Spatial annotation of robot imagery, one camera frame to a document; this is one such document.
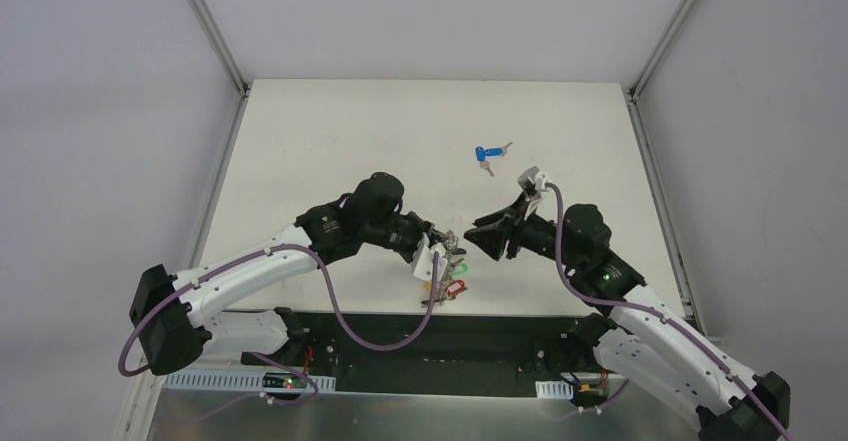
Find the large metal keyring with keys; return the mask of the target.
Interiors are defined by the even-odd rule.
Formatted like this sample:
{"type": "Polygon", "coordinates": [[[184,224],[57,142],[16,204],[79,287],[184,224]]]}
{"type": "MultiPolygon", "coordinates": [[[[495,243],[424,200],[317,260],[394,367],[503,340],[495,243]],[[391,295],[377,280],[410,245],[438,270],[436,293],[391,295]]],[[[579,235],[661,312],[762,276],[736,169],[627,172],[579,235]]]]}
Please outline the large metal keyring with keys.
{"type": "Polygon", "coordinates": [[[464,273],[467,266],[464,264],[467,250],[460,245],[457,236],[452,232],[441,232],[441,241],[446,246],[448,251],[448,265],[445,269],[441,281],[425,282],[425,298],[421,301],[422,307],[429,307],[434,304],[443,304],[445,301],[453,300],[458,293],[465,290],[463,281],[458,280],[457,276],[464,273]]]}

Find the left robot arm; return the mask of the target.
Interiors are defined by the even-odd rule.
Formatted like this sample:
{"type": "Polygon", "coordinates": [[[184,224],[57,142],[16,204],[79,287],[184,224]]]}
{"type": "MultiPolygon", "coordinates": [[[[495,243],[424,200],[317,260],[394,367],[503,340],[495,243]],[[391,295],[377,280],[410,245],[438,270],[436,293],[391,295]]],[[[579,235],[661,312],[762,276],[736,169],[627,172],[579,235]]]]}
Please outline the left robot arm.
{"type": "Polygon", "coordinates": [[[376,172],[337,200],[314,206],[258,244],[223,261],[177,272],[158,264],[140,276],[129,310],[133,331],[119,355],[125,377],[162,376],[204,356],[248,353],[297,363],[305,339],[292,314],[250,314],[231,306],[273,284],[358,254],[365,245],[399,255],[415,277],[430,281],[431,301],[448,264],[449,234],[415,212],[402,212],[405,188],[376,172]]]}

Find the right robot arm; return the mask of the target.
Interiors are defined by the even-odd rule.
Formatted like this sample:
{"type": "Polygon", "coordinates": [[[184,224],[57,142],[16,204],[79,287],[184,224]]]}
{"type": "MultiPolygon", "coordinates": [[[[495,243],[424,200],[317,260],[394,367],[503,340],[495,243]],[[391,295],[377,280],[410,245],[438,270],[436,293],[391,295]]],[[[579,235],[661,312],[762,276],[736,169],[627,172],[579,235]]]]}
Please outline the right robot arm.
{"type": "Polygon", "coordinates": [[[612,231],[595,205],[572,205],[554,222],[516,202],[475,220],[464,237],[494,260],[522,250],[560,260],[569,290],[596,310],[567,336],[576,368],[624,376],[701,440],[787,436],[788,383],[775,372],[756,374],[676,315],[611,249],[612,231]]]}

